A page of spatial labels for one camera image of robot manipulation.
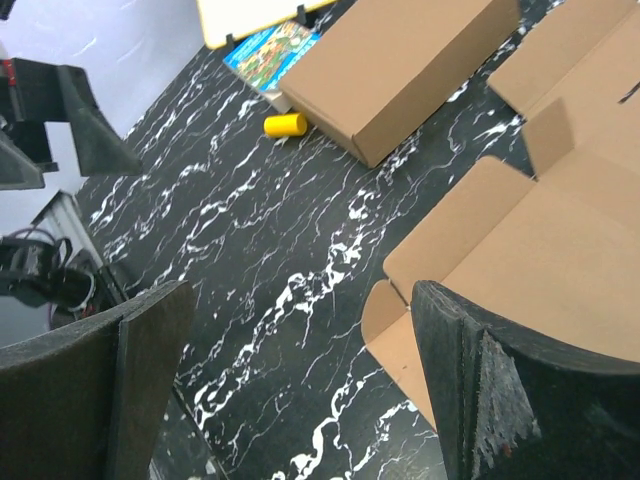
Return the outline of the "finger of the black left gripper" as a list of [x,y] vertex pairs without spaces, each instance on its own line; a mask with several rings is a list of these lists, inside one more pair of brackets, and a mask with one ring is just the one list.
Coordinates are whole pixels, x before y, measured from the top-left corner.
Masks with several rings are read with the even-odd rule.
[[43,173],[9,136],[0,132],[0,168],[2,190],[28,190],[45,187]]
[[142,163],[101,112],[84,69],[56,67],[82,176],[142,173]]

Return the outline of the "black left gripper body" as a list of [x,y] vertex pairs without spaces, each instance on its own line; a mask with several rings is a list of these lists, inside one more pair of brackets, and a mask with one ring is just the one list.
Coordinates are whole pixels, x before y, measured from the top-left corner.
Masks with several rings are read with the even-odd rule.
[[63,121],[57,66],[10,58],[1,61],[1,130],[44,173],[59,170],[45,124]]

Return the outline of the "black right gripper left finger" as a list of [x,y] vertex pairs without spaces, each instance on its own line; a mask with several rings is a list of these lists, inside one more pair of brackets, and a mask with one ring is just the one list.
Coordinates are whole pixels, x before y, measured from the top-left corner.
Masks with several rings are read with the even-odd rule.
[[146,478],[194,312],[170,281],[2,348],[2,478]]

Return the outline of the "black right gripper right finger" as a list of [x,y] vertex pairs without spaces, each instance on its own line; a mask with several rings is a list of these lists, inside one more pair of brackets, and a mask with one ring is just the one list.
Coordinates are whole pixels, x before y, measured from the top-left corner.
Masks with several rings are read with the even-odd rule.
[[488,311],[435,281],[411,314],[451,479],[635,479],[639,366]]

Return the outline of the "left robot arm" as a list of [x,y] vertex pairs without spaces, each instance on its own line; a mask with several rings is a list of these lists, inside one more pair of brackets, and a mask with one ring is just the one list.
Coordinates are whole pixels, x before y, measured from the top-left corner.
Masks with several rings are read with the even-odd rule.
[[[41,189],[45,174],[57,171],[45,128],[51,122],[70,126],[82,176],[141,174],[141,161],[100,111],[84,69],[9,58],[1,62],[2,190]],[[51,329],[127,299],[65,191],[29,226],[2,236],[1,294],[49,306]]]

